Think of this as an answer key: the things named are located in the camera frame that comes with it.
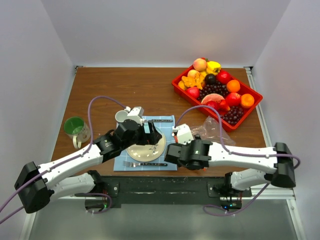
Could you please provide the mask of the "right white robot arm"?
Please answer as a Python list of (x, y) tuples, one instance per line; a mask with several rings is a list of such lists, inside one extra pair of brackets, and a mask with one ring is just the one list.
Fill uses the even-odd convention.
[(247, 189), (270, 184), (291, 189), (296, 186), (294, 156), (285, 143), (273, 147), (250, 148), (228, 146), (208, 140), (195, 139), (187, 144), (171, 143), (164, 160), (188, 170), (209, 167), (238, 167), (242, 171), (225, 174), (224, 182), (214, 191), (225, 197), (233, 197)]

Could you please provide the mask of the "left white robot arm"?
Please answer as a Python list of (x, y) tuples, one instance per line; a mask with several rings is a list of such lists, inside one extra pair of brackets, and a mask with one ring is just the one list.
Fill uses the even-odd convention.
[(58, 193), (54, 187), (71, 175), (113, 159), (133, 145), (155, 146), (162, 138), (153, 122), (144, 125), (127, 119), (116, 129), (95, 139), (87, 148), (41, 165), (31, 161), (22, 167), (14, 184), (22, 208), (28, 214), (35, 213), (53, 200)]

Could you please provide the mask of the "red apple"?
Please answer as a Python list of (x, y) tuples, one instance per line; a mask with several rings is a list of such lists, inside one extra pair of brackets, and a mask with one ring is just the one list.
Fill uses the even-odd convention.
[(230, 107), (235, 107), (241, 104), (241, 97), (237, 92), (231, 92), (225, 97), (225, 101)]
[(216, 79), (218, 82), (220, 82), (221, 84), (226, 85), (229, 81), (232, 80), (231, 75), (225, 71), (225, 70), (221, 70), (217, 75), (216, 75)]
[(200, 96), (200, 90), (196, 86), (193, 86), (193, 87), (186, 89), (185, 92), (196, 100)]

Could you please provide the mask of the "clear zip top bag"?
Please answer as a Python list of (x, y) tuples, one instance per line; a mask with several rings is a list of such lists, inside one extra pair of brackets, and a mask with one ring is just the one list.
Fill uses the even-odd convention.
[(193, 135), (200, 135), (202, 140), (220, 143), (220, 136), (222, 136), (225, 145), (236, 145), (224, 129), (221, 130), (222, 135), (220, 135), (219, 122), (211, 116), (208, 116), (202, 125), (190, 127), (190, 131)]

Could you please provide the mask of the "red apple back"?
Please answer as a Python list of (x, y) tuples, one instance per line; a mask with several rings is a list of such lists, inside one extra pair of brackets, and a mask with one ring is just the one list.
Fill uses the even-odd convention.
[(218, 82), (220, 82), (221, 84), (226, 85), (229, 81), (232, 80), (231, 75), (225, 71), (225, 70), (221, 70), (217, 75), (216, 75), (216, 79)]

